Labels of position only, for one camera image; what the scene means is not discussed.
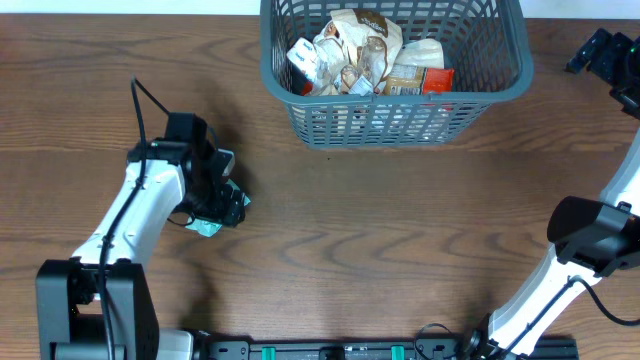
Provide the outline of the teal wet wipe packet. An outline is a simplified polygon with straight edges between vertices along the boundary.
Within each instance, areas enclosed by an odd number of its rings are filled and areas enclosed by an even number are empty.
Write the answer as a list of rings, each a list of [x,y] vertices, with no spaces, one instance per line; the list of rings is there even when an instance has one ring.
[[[234,190],[240,190],[240,188],[235,182],[233,182],[233,180],[228,180],[227,184],[231,185]],[[251,199],[247,195],[244,195],[243,204],[247,206],[250,203]],[[191,217],[189,218],[189,220],[193,220],[193,222],[191,222],[191,224],[189,225],[186,225],[186,229],[195,231],[204,237],[213,237],[223,227],[223,225],[219,223],[209,222],[206,220],[195,219]]]

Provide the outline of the grey plastic mesh basket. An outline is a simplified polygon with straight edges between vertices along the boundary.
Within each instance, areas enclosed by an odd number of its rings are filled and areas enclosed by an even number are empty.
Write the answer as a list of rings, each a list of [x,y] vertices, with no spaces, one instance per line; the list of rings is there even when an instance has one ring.
[[[397,24],[404,41],[433,38],[453,69],[453,88],[424,95],[303,97],[302,76],[286,58],[338,9],[366,9]],[[280,100],[297,137],[313,149],[440,145],[491,105],[530,86],[534,66],[517,0],[262,0],[261,76]]]

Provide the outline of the blue tissue packet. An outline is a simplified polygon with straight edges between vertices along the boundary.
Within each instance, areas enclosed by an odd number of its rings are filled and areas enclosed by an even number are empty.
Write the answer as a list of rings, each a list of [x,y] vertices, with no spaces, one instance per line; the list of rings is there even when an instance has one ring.
[[[286,58],[293,69],[294,91],[299,95],[309,94],[318,80],[320,67],[314,44],[299,38],[287,51]]]

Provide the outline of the kraft paper snack bag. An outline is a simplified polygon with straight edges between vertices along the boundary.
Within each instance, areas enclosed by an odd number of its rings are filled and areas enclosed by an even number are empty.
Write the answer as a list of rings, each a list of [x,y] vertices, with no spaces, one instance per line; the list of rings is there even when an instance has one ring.
[[[384,90],[403,45],[402,29],[370,9],[340,9],[312,41],[319,66],[311,94],[371,95]]]
[[[402,46],[395,63],[399,65],[444,69],[442,44],[432,38],[426,38]]]

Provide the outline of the orange and tan cracker packet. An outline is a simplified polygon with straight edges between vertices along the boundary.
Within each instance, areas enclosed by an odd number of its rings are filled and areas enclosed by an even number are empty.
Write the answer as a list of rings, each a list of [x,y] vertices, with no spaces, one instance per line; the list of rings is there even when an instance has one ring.
[[[384,95],[425,95],[450,92],[455,70],[395,65],[387,77]]]

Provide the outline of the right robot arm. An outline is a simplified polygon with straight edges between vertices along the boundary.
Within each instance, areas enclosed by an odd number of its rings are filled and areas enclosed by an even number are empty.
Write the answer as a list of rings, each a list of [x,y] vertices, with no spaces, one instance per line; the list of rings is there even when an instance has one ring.
[[[625,114],[639,116],[639,42],[600,28],[566,64],[606,82]],[[639,264],[639,143],[596,200],[564,198],[547,226],[548,250],[524,284],[474,331],[464,359],[525,359],[559,315],[617,270]]]

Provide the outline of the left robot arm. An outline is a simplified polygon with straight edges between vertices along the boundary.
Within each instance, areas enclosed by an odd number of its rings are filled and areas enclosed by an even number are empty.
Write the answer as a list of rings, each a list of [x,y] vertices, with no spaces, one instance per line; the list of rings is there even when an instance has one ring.
[[[202,118],[170,113],[162,137],[129,151],[123,185],[88,240],[70,258],[43,263],[41,358],[208,358],[204,334],[160,328],[145,270],[172,215],[224,227],[245,218],[245,195],[227,179],[234,155],[212,135]]]

